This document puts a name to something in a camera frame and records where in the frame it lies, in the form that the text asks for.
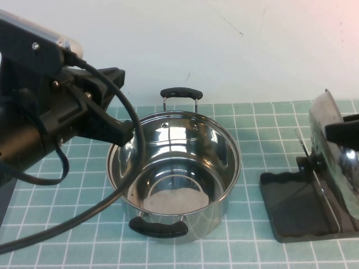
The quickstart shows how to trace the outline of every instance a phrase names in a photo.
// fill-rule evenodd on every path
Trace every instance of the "countertop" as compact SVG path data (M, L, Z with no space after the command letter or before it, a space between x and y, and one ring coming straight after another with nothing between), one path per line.
M359 111L359 102L338 101L344 114ZM274 240L259 190L259 176L295 171L295 157L303 151L295 129L307 145L310 101L199 105L199 113L226 127L239 141L242 170L231 192L222 223L203 240L164 245L128 228L121 201L79 227L26 249L0 256L0 267L22 268L232 268L232 269L354 269L359 268L359 240L281 244ZM162 106L138 107L139 117ZM193 111L192 105L176 110ZM118 119L123 108L109 108ZM74 138L63 145L71 172L56 187L18 182L4 223L1 243L50 228L83 212L112 192L105 173L108 143ZM50 154L28 173L58 177L61 162Z

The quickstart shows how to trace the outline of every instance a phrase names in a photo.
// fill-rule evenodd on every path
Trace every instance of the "black plastic base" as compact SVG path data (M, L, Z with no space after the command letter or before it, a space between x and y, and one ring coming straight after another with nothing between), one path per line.
M274 237L281 243L353 238L359 236L359 220L352 218L328 185L319 179L338 224L313 174L264 173L260 189Z

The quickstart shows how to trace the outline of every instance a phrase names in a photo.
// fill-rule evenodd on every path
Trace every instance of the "black pot handle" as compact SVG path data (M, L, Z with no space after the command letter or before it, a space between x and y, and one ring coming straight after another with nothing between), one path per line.
M131 230L153 238L176 238L188 233L188 227L183 221L174 224L150 223L142 217L134 217L128 223Z
M195 111L197 113L198 103L197 101L203 97L203 93L201 91L191 89L191 88L183 88L183 87L175 87L164 89L160 92L163 97L163 111L166 111L166 99L171 97L176 98L192 98L196 101Z

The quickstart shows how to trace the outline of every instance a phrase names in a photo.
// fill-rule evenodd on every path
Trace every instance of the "pot rim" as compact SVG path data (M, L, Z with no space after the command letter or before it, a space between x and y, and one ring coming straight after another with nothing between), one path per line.
M150 115L147 115L143 118L140 119L141 124L147 123L151 120L155 120L156 117L162 117L162 116L174 116L174 115L183 115L183 114L187 114L190 115L194 118L202 118L202 120L207 120L209 123L211 123L213 125L213 127L215 127L214 129L216 131L219 131L220 133L222 133L222 135L224 135L225 140L230 144L232 152L234 154L234 159L235 159L235 170L234 170L234 175L232 177L231 183L229 184L229 186L225 189L225 191L222 193L222 195L220 197L218 197L215 201L213 201L212 203L201 207L195 211L190 211L190 212L186 212L186 213L181 213L181 214L161 214L161 213L156 213L153 211L149 211L146 210L144 208L141 208L139 206L136 206L134 203L132 203L130 200L128 200L124 195L121 195L121 199L123 199L127 204L131 205L132 207L136 208L137 210L147 213L147 214L152 214L152 215L158 215L158 216L184 216L184 215L190 215L190 214L195 214L198 213L200 211L206 210L207 208L211 207L212 205L221 202L223 199L225 199L229 193L231 192L231 190L233 189L233 187L236 185L236 182L238 181L238 177L240 176L240 172L241 172L241 152L240 152L240 148L237 146L236 140L234 140L233 136L223 127L221 126L218 122L216 122L215 120L212 120L211 118L204 116L202 114L199 113L194 113L194 112L187 112L187 111L181 111L181 110L171 110L171 111L163 111L163 112L156 112ZM117 151L117 149L120 146L115 145L115 144L111 144L108 153L107 153L107 157L106 157L106 174L107 174L107 178L110 181L110 184L112 186L113 189L117 189L116 184L114 183L113 180L113 175L112 175L112 170L110 169L112 161L113 161L113 157L115 152Z

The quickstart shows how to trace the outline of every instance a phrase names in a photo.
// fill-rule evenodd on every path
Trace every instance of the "black power cord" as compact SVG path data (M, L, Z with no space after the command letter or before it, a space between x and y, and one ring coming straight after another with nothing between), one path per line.
M132 182L136 179L139 172L142 170L144 160L145 160L145 137L142 130L142 126L140 123L140 120L130 104L130 102L127 100L127 98L124 96L124 94L120 91L120 89L111 81L109 80L105 75L100 73L96 68L90 66L82 59L78 58L77 55L74 53L64 51L65 60L69 66L78 66L82 69L87 70L89 73L91 73L93 76L100 79L111 91L115 93L115 95L119 98L125 109L128 111L130 118L133 122L133 125L135 127L135 133L136 133L136 139L137 139L137 146L138 146L138 162L136 165L131 167L130 172L127 174L127 177L123 180L122 184L118 186L118 188L110 194L107 198L103 199L101 202L99 202L97 205L91 207L90 209L86 210L85 212L77 215L76 217L67 220L55 227L52 227L48 230L41 231L37 234L33 234L18 240L14 240L8 243L4 243L0 245L0 254L5 254L8 252L16 251L21 248L25 248L37 243L40 243L42 241L48 240L50 238L53 238L57 235L60 235L64 233L65 231L68 231L84 221L92 218L99 212L106 209L109 205L111 205L113 202L118 200L123 192L130 187Z

